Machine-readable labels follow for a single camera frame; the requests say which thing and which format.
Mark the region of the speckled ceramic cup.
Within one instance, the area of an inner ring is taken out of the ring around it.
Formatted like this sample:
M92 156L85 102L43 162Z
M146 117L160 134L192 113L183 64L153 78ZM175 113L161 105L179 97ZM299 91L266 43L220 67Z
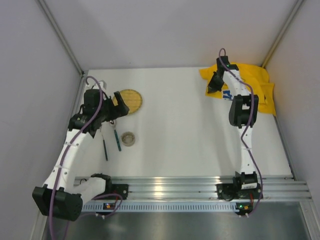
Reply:
M121 142L126 147L133 146L135 143L135 140L136 140L135 135L131 131L126 131L121 135Z

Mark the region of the yellow printed cloth placemat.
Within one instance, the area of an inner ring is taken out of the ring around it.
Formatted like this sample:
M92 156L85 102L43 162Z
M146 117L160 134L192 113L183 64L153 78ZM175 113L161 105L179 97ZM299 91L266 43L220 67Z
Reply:
M272 114L276 116L276 108L273 98L273 90L275 84L270 82L268 72L259 66L235 63L239 68L240 77L243 82L249 84L253 88L255 95L259 97L258 111L263 114ZM232 100L233 96L227 84L224 84L221 91L208 93L209 82L213 77L214 72L217 71L217 65L214 64L208 68L202 68L199 70L199 74L203 80L207 81L205 95L222 100Z

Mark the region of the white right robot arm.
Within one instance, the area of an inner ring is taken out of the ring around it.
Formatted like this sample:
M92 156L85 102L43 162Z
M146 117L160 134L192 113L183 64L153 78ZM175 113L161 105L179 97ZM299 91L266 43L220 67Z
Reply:
M217 63L217 70L208 84L208 92L221 92L228 86L227 96L231 100L228 113L229 124L236 128L240 137L240 168L233 177L237 192L256 189L259 185L252 153L252 132L257 119L259 97L253 88L240 76L237 65Z

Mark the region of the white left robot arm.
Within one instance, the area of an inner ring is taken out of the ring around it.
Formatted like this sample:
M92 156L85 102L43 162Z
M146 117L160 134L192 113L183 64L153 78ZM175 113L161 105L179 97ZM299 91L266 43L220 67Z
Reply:
M119 91L118 103L106 94L105 81L91 78L83 93L83 104L68 123L65 141L49 177L36 186L32 198L42 215L62 220L77 220L83 206L91 200L122 196L114 191L109 175L94 173L78 186L74 185L78 168L84 164L87 149L92 145L104 123L127 116L129 108Z

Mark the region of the round woven yellow plate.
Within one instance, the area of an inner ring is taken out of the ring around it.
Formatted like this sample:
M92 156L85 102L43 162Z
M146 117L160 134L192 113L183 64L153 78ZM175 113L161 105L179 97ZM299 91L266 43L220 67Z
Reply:
M123 89L119 91L125 104L129 107L128 115L137 112L143 103L142 95L133 89Z

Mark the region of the green handled spoon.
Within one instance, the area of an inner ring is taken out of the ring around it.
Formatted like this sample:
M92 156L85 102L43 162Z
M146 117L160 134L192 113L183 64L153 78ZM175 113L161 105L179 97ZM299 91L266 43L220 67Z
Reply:
M114 133L114 137L115 137L115 140L116 140L116 144L117 144L117 148L118 148L118 151L121 152L122 151L122 148L121 148L121 144L120 144L120 140L119 140L119 136L118 136L118 133L117 133L117 129L116 129L116 120L111 120L109 122L110 126L112 127L113 129L113 133Z

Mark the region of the green handled fork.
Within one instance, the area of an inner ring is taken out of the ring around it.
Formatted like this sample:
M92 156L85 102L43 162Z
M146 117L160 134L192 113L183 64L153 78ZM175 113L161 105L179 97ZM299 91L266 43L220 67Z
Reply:
M106 141L102 132L102 126L100 127L100 133L101 133L101 137L102 137L102 145L103 145L103 151L104 151L104 156L105 156L105 160L108 161L108 151L107 151L107 145L106 145Z

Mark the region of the aluminium frame corner post right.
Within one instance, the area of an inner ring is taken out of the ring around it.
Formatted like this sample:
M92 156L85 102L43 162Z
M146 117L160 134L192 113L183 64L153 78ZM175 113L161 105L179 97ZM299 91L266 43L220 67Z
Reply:
M268 49L267 54L264 57L262 64L260 65L262 68L265 69L267 67L267 65L270 62L272 56L276 52L276 50L279 47L281 41L285 37L287 31L289 30L289 28L293 24L297 14L301 10L301 8L303 7L305 2L306 2L305 0L295 0L294 1L289 13L285 17L284 22L282 23L282 25L281 25L278 33L276 34L276 36L275 36L270 48Z

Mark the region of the aluminium frame corner post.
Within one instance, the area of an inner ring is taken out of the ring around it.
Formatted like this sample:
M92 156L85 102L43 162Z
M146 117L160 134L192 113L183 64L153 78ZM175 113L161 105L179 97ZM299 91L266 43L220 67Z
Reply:
M284 22L282 23L282 25L281 25L278 33L276 34L276 36L275 36L270 48L268 49L267 54L264 57L262 64L260 65L262 68L265 69L267 67L267 65L270 62L272 56L276 52L276 50L279 47L281 41L285 37L287 31L289 30L289 28L293 24L297 14L301 10L301 8L303 7L305 2L306 2L305 0L295 0L294 1L289 13L285 17Z
M48 20L53 32L55 33L56 37L58 38L62 48L64 49L65 53L69 57L70 61L72 62L73 66L75 67L76 71L80 76L84 75L84 70L82 69L79 61L77 60L70 44L68 43L63 31L61 30L56 18L54 17L50 7L48 6L45 0L35 0L35 2L40 7L41 11L43 12L45 18Z

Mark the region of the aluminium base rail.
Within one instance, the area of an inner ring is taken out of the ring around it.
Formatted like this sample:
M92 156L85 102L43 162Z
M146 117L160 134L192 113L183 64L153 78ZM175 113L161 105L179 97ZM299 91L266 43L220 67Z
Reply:
M50 189L57 183L57 190L71 194L83 194L92 191L94 195L113 194L124 200L210 200L225 201L248 200L253 195L254 200L262 197L272 201L299 201L311 199L311 193L306 182L295 181L287 177L267 177L262 180L262 186L239 190L232 178L215 177L100 177L69 178L62 173L59 180L54 172L44 185Z

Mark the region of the aluminium frame corner post left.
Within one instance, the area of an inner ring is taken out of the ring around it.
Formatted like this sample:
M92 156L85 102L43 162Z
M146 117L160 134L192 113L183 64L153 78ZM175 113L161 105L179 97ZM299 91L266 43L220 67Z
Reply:
M56 18L54 17L50 7L48 6L45 0L35 0L35 2L40 7L41 11L43 12L45 18L48 20L53 32L55 33L56 37L58 38L62 48L64 49L65 53L69 57L70 61L72 62L73 66L75 67L76 71L80 76L84 75L84 70L82 69L79 61L77 60L70 44L68 43L63 31L61 30Z

